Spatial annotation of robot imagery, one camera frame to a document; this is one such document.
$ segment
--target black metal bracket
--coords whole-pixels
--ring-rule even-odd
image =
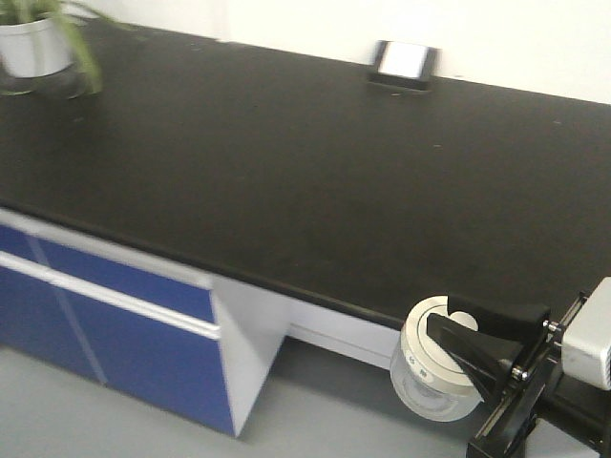
[[[427,319],[427,334],[445,349],[493,410],[469,441],[468,458],[510,458],[544,418],[611,458],[611,392],[565,376],[561,370],[562,330],[587,301],[583,293],[554,329],[549,307],[505,307],[502,311],[449,298],[448,314],[472,315],[472,331],[440,315]]]

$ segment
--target cabinet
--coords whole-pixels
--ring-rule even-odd
[[[0,342],[238,435],[288,299],[0,209]]]

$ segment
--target blue cabinet door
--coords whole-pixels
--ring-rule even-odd
[[[28,237],[23,232],[0,224],[0,251],[6,251],[26,260],[36,261],[28,243]]]
[[[66,294],[108,386],[234,434],[217,341]]]
[[[208,323],[215,322],[210,291],[205,288],[145,272],[52,241],[40,240],[39,243],[47,263],[55,270]]]
[[[71,307],[50,284],[0,266],[0,343],[95,379]]]

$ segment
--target potted plant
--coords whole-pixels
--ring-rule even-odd
[[[104,20],[106,14],[74,0],[0,0],[0,60],[16,78],[60,72],[74,63],[90,93],[101,90],[101,73],[67,7]]]

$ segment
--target black countertop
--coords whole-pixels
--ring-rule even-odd
[[[559,315],[611,274],[611,107],[90,26],[102,94],[0,98],[0,203],[399,327],[455,293]]]

